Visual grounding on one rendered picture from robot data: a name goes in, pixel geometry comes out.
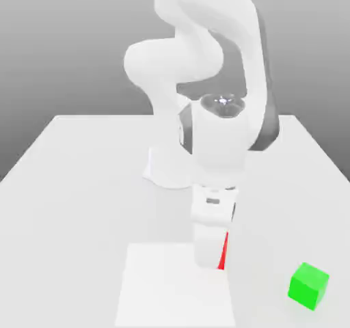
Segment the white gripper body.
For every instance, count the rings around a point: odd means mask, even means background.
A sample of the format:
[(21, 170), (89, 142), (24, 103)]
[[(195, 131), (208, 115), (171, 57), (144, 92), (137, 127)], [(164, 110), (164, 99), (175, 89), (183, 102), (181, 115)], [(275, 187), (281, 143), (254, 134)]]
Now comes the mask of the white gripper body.
[(227, 228), (195, 223), (193, 226), (194, 257), (197, 265), (217, 269)]

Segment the small green cube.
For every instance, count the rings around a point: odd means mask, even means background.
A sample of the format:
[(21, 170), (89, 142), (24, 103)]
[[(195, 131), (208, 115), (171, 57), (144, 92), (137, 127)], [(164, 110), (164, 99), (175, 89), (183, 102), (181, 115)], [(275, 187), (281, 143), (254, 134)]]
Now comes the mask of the small green cube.
[(291, 277), (288, 297), (315, 311), (325, 294), (328, 281), (328, 273), (303, 262)]

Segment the small red cube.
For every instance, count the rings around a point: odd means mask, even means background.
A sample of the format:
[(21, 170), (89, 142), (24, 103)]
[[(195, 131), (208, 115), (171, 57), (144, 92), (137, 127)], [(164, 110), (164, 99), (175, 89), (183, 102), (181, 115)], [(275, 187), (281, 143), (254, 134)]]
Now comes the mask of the small red cube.
[(225, 269), (226, 254), (227, 254), (227, 248), (228, 248), (228, 236), (229, 236), (229, 232), (226, 232), (224, 245), (223, 245), (222, 251), (221, 251), (221, 257), (220, 257), (219, 264), (218, 264), (218, 267), (217, 267), (217, 269), (219, 269), (219, 270), (224, 270)]

